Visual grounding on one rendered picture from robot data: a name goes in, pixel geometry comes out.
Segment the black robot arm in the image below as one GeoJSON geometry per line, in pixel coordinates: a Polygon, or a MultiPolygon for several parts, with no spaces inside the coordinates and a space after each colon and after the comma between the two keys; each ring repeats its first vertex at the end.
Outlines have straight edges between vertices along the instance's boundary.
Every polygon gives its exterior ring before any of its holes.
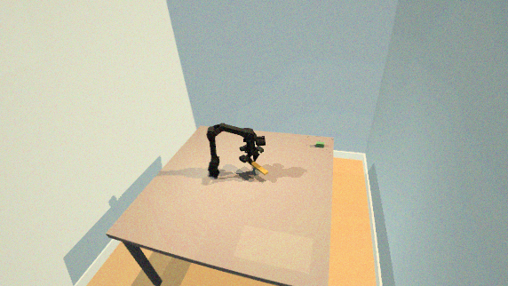
{"type": "Polygon", "coordinates": [[[218,171],[219,156],[217,156],[216,152],[215,137],[219,135],[222,131],[242,136],[244,138],[243,142],[246,142],[247,145],[240,147],[240,150],[244,151],[245,153],[247,152],[246,147],[253,148],[255,146],[255,141],[257,146],[266,145],[265,136],[257,137],[257,134],[251,128],[239,128],[224,123],[210,126],[206,133],[207,139],[210,142],[210,157],[211,157],[208,172],[210,174],[209,177],[213,178],[216,178],[219,175],[218,171]]]}

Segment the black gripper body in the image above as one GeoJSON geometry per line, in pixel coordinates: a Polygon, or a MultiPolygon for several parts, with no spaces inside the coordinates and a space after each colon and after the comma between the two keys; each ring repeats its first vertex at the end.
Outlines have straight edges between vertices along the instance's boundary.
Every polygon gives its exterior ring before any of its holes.
{"type": "Polygon", "coordinates": [[[247,148],[247,155],[241,155],[239,157],[239,160],[242,161],[243,163],[246,163],[249,161],[250,157],[253,156],[253,155],[257,155],[258,154],[258,151],[259,153],[263,153],[264,152],[264,148],[260,147],[260,146],[257,146],[257,147],[253,147],[253,148],[247,148]]]}

